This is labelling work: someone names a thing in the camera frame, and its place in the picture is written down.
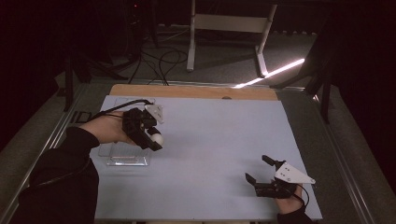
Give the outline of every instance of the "human arm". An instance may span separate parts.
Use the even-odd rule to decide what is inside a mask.
[[[132,143],[118,117],[102,116],[68,128],[62,144],[40,156],[10,223],[93,223],[99,176],[89,155],[100,143],[119,141]],[[69,174],[76,175],[43,185]]]
[[[297,185],[294,194],[302,198],[302,187]],[[279,224],[311,224],[314,223],[305,213],[305,205],[295,196],[287,199],[275,198],[276,205],[279,209],[277,221]]]

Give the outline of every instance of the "table leg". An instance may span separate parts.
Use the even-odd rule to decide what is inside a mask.
[[[194,70],[195,61],[195,0],[191,0],[191,25],[190,25],[190,48],[187,59],[187,71]]]
[[[268,34],[270,33],[271,25],[276,12],[276,7],[277,5],[271,6],[270,13],[267,17],[267,20],[265,21],[262,31],[262,42],[259,46],[256,47],[257,62],[259,63],[261,77],[265,77],[266,75],[268,75],[267,67],[265,66],[265,60],[262,55],[262,50],[264,49],[265,42],[267,41]]]

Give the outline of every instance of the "dark background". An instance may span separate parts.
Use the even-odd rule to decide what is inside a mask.
[[[219,14],[262,16],[268,6],[252,1],[251,7],[200,4],[197,11],[217,8]],[[0,68],[2,76],[2,138],[6,146],[19,128],[58,90],[54,77],[64,70],[64,55],[72,43],[82,51],[108,57],[96,8],[108,1],[2,1],[0,6]],[[190,1],[162,0],[155,4],[157,23],[189,24]],[[332,41],[341,39],[332,57],[332,84],[339,87],[393,190],[392,169],[396,161],[395,130],[395,4],[388,1],[360,1],[343,6],[337,30],[322,31],[332,7],[280,6],[272,31],[307,32],[324,39],[316,43],[315,57],[329,51]]]

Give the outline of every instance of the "white tabletop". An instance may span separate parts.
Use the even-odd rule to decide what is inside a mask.
[[[113,107],[118,98],[125,96],[107,96],[102,110]],[[99,147],[92,150],[100,176],[96,218],[276,219],[273,199],[256,197],[245,173],[270,183],[275,167],[262,161],[262,155],[306,172],[281,102],[155,100],[163,106],[164,124],[157,129],[164,145],[151,153],[149,166],[107,166],[106,157],[98,156]],[[304,187],[310,196],[306,213],[322,219],[311,186]]]

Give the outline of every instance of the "human hand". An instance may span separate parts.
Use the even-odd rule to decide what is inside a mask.
[[[99,141],[99,143],[112,143],[112,142],[125,142],[131,145],[135,145],[126,133],[122,130],[122,114],[121,111],[115,111],[109,113],[109,115],[103,115],[97,119],[90,120],[79,128],[93,134]]]
[[[294,194],[302,198],[303,189],[300,185],[297,185],[297,189],[294,191]],[[303,206],[303,203],[294,196],[291,196],[287,199],[275,198],[275,202],[277,207],[279,208],[279,214],[281,215],[297,211]]]

